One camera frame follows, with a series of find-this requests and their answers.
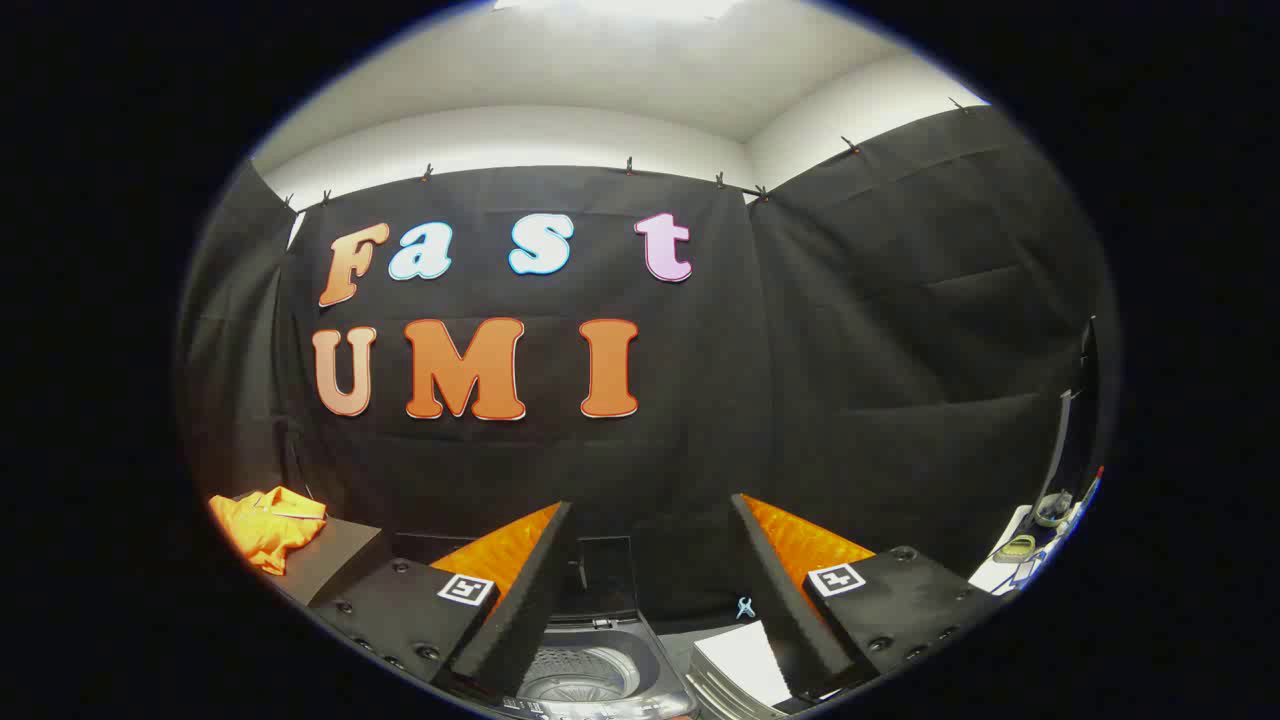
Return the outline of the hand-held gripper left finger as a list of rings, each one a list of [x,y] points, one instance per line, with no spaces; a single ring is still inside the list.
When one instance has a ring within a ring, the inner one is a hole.
[[[557,502],[434,564],[375,536],[308,601],[340,638],[415,683],[495,705],[541,642],[576,539]]]

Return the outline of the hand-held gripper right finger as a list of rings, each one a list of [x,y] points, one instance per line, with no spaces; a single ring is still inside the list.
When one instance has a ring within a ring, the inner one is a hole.
[[[1005,603],[911,546],[877,553],[742,493],[730,506],[739,577],[804,703],[905,673]]]

